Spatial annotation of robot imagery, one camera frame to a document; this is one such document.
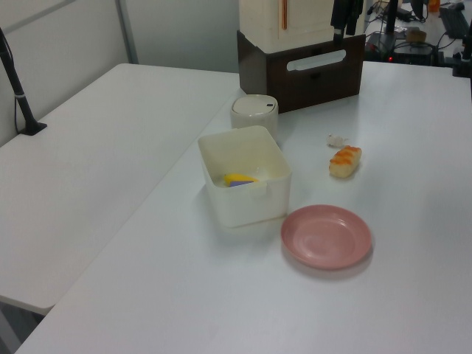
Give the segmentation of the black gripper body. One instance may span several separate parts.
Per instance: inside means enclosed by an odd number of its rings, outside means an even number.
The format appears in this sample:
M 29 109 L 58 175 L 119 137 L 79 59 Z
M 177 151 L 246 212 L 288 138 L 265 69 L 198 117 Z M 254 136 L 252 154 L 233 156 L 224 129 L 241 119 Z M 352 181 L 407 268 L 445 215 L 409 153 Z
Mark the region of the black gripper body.
M 363 9 L 363 0 L 335 0 L 330 24 L 332 27 L 355 27 Z

